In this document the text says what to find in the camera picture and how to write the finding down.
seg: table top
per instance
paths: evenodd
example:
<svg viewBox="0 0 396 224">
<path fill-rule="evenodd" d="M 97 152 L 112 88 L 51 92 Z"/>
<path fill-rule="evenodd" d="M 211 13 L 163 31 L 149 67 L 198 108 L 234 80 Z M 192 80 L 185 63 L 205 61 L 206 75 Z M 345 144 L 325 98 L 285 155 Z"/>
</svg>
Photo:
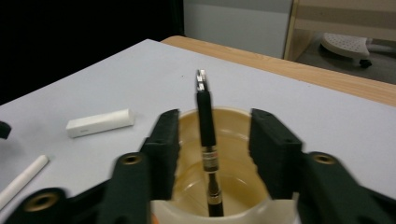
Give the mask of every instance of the table top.
<svg viewBox="0 0 396 224">
<path fill-rule="evenodd" d="M 0 223 L 39 189 L 74 196 L 107 180 L 115 159 L 138 151 L 161 113 L 196 107 L 197 69 L 207 72 L 214 106 L 273 113 L 302 139 L 304 151 L 333 154 L 363 186 L 396 198 L 393 86 L 174 36 L 142 41 L 0 106 L 0 120 L 12 127 L 0 139 L 0 190 L 38 156 L 49 157 L 0 211 Z M 70 119 L 125 108 L 134 112 L 134 126 L 67 135 Z"/>
</svg>

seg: office chair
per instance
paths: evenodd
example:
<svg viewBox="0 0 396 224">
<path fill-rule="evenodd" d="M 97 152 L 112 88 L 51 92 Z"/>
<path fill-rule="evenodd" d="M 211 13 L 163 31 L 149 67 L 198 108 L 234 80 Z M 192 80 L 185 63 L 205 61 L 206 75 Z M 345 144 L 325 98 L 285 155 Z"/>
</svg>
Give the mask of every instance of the office chair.
<svg viewBox="0 0 396 224">
<path fill-rule="evenodd" d="M 359 59 L 361 67 L 368 68 L 372 63 L 368 59 L 370 52 L 367 45 L 370 45 L 372 40 L 367 37 L 324 33 L 320 45 L 335 54 Z"/>
</svg>

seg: white chalk stick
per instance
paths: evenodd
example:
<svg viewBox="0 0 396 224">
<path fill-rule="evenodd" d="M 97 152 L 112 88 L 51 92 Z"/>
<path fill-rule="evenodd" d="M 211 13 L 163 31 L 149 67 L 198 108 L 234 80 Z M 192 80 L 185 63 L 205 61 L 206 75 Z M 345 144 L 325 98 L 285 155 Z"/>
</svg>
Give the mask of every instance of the white chalk stick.
<svg viewBox="0 0 396 224">
<path fill-rule="evenodd" d="M 0 210 L 6 206 L 12 198 L 17 195 L 23 187 L 29 183 L 35 175 L 49 162 L 45 155 L 39 156 L 29 167 L 18 175 L 9 185 L 0 193 Z"/>
</svg>

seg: gray floor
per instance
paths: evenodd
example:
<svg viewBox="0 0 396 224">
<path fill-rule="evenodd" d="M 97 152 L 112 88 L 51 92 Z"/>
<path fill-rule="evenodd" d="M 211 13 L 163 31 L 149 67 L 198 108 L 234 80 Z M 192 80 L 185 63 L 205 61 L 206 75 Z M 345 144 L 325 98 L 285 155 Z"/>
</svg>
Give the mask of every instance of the gray floor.
<svg viewBox="0 0 396 224">
<path fill-rule="evenodd" d="M 396 42 L 374 39 L 371 45 L 368 45 L 369 60 L 373 65 L 362 68 L 359 59 L 347 58 L 321 48 L 321 37 L 321 33 L 315 35 L 311 45 L 296 60 L 297 63 L 396 84 Z"/>
</svg>

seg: white table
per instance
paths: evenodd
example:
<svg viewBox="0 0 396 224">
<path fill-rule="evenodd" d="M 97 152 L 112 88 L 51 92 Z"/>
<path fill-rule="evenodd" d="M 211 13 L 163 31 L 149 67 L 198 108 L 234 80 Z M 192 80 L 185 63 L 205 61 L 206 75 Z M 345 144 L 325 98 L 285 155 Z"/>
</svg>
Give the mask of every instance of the white table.
<svg viewBox="0 0 396 224">
<path fill-rule="evenodd" d="M 195 72 L 205 69 L 213 105 L 275 114 L 304 142 L 341 160 L 365 187 L 396 198 L 396 107 L 146 40 L 0 106 L 12 126 L 0 139 L 0 190 L 39 155 L 49 164 L 2 211 L 43 188 L 77 195 L 105 180 L 114 160 L 137 151 L 158 116 L 195 108 Z M 72 139 L 70 119 L 131 108 L 135 125 Z"/>
</svg>

